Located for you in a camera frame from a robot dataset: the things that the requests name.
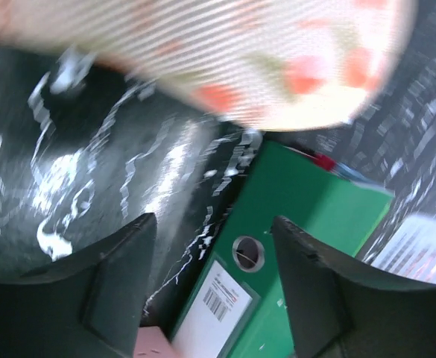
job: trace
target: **red object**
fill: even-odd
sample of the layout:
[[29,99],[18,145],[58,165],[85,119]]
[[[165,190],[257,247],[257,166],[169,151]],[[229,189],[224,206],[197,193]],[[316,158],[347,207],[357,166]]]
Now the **red object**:
[[330,172],[335,167],[335,161],[323,154],[316,154],[313,162],[316,166],[319,166],[322,169],[327,170],[328,172]]

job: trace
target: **white label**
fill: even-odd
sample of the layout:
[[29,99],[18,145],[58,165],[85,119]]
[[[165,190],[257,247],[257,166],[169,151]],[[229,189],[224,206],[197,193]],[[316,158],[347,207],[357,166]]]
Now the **white label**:
[[410,215],[372,266],[414,280],[436,283],[436,219]]
[[183,358],[216,358],[251,300],[215,261],[173,339],[173,348]]

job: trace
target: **barcode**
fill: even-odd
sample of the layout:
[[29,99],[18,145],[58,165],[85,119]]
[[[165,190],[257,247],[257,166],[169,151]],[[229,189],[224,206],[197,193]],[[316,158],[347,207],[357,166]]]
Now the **barcode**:
[[223,321],[223,318],[229,311],[229,308],[227,308],[226,303],[212,288],[208,289],[208,292],[204,296],[203,302],[208,306],[218,321]]

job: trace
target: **green binder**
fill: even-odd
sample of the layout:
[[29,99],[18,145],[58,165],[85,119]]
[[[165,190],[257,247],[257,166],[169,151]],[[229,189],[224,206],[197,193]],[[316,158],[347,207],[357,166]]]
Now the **green binder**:
[[293,352],[271,223],[283,215],[355,256],[392,195],[266,142],[171,337],[183,358],[286,358]]

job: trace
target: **binder ring hole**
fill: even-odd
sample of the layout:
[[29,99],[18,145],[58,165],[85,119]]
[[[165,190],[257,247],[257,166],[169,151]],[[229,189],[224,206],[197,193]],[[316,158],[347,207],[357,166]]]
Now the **binder ring hole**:
[[250,236],[240,236],[233,243],[233,258],[244,272],[257,272],[264,265],[264,246]]

